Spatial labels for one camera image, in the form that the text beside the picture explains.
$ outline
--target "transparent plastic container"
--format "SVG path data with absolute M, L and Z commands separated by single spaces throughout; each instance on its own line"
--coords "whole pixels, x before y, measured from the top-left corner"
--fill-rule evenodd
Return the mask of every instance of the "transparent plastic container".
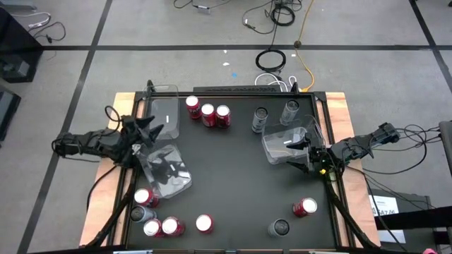
M 157 140 L 170 140 L 179 137 L 179 92 L 177 86 L 155 85 L 152 88 L 153 92 L 173 92 L 176 95 L 152 99 L 152 102 L 148 105 L 147 115 L 154 116 L 155 119 L 150 122 L 149 128 L 154 128 L 160 124 L 164 125 Z M 149 87 L 146 87 L 143 91 L 149 92 L 149 89 Z
M 154 152 L 146 145 L 134 145 L 133 150 L 159 198 L 174 197 L 191 186 L 191 174 L 176 145 L 166 145 Z
M 287 148 L 288 145 L 302 140 L 308 132 L 311 134 L 312 145 L 320 145 L 323 142 L 321 129 L 313 116 L 303 116 L 286 126 L 282 124 L 266 126 L 262 132 L 262 145 L 268 162 L 271 164 L 287 161 L 309 162 L 307 147 L 303 150 Z

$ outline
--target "can top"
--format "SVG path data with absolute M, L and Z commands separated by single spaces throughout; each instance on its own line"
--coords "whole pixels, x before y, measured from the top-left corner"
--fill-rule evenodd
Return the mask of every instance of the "can top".
M 173 234 L 177 230 L 177 220 L 174 217 L 166 218 L 162 223 L 162 229 L 165 234 Z
M 132 211 L 130 212 L 130 219 L 132 222 L 139 222 L 140 219 L 144 216 L 144 208 L 141 206 L 135 206 Z
M 190 95 L 186 98 L 185 103 L 187 104 L 187 106 L 195 106 L 196 104 L 198 104 L 199 100 L 196 96 L 194 95 Z
M 297 110 L 299 107 L 298 102 L 296 100 L 291 99 L 287 102 L 287 108 L 290 110 Z
M 196 228 L 199 231 L 207 231 L 212 226 L 212 219 L 206 214 L 199 215 L 196 219 Z
M 148 220 L 143 227 L 146 236 L 154 236 L 160 230 L 160 222 L 156 219 Z
M 230 113 L 229 108 L 226 105 L 220 105 L 217 108 L 217 114 L 219 116 L 227 116 Z
M 317 211 L 317 202 L 312 198 L 303 199 L 303 209 L 307 213 L 314 213 Z
M 149 190 L 147 190 L 145 188 L 141 188 L 135 192 L 135 195 L 133 196 L 133 198 L 135 199 L 135 202 L 137 202 L 139 204 L 143 204 L 144 202 L 146 202 L 146 200 L 148 200 L 149 195 L 151 195 Z
M 275 231 L 280 236 L 285 236 L 289 233 L 289 222 L 284 219 L 279 219 L 275 222 Z
M 256 109 L 256 116 L 260 119 L 266 118 L 268 115 L 268 111 L 266 108 L 259 107 Z
M 212 114 L 213 110 L 214 108 L 212 104 L 204 104 L 203 107 L 201 108 L 201 112 L 203 112 L 203 114 Z

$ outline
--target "white label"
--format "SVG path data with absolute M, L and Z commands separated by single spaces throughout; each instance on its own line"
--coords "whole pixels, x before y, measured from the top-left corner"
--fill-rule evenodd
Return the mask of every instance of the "white label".
M 388 215 L 388 214 L 398 214 L 397 200 L 396 198 L 388 198 L 375 196 L 375 202 L 379 209 L 380 215 Z M 370 205 L 372 206 L 372 212 L 374 213 L 374 217 L 377 217 L 374 201 L 372 200 L 372 196 L 369 195 Z M 403 230 L 391 230 L 397 240 L 401 243 L 406 243 L 405 235 L 403 234 Z M 395 243 L 394 238 L 387 232 L 386 230 L 379 230 L 379 238 L 380 241 Z

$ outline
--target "wooden table edge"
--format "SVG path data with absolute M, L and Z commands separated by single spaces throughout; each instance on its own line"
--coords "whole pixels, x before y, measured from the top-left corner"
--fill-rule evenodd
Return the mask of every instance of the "wooden table edge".
M 339 141 L 344 138 L 354 136 L 355 134 L 353 132 L 345 94 L 343 92 L 327 92 L 326 97 L 335 140 Z M 134 98 L 135 92 L 118 92 L 114 98 L 113 107 L 118 111 L 119 115 L 130 115 L 133 109 Z M 322 132 L 327 138 L 328 135 L 326 134 L 323 109 L 319 101 L 317 102 L 317 107 L 319 110 Z M 138 107 L 138 117 L 142 116 L 143 109 L 144 103 L 141 103 Z M 110 121 L 108 126 L 109 128 L 115 128 L 116 124 L 116 122 Z M 353 161 L 351 166 L 358 169 L 362 168 L 360 161 Z M 111 167 L 113 167 L 113 163 L 110 159 L 102 159 L 97 169 L 95 179 L 97 180 L 100 178 L 101 175 L 103 175 Z M 90 208 L 88 209 L 81 234 L 80 245 L 87 244 L 93 240 L 98 231 L 101 230 L 107 221 L 108 217 L 111 215 L 119 182 L 119 171 L 120 169 L 116 169 L 109 176 L 105 177 L 93 191 L 90 200 Z M 126 177 L 126 182 L 124 184 L 124 192 L 129 185 L 130 172 L 128 172 L 128 176 L 129 177 Z M 375 244 L 380 245 L 378 231 L 376 230 L 374 216 L 371 211 L 371 205 L 367 194 L 367 186 L 363 175 L 356 171 L 346 170 L 343 175 L 343 181 L 350 214 L 361 227 L 363 232 L 366 233 L 369 239 Z M 342 246 L 348 246 L 344 220 L 338 211 L 336 211 L 336 214 L 338 215 L 338 225 Z M 114 245 L 121 243 L 124 218 L 125 211 L 122 212 L 117 222 L 115 237 L 113 240 Z

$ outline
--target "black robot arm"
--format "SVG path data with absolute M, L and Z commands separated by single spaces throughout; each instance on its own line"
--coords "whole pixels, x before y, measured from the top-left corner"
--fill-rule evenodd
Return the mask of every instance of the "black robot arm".
M 134 161 L 132 145 L 144 143 L 151 148 L 163 128 L 163 125 L 159 125 L 145 130 L 153 119 L 154 116 L 145 119 L 122 116 L 119 120 L 121 131 L 106 128 L 83 135 L 60 133 L 52 142 L 52 149 L 61 157 L 75 154 L 108 157 L 116 165 L 129 168 Z

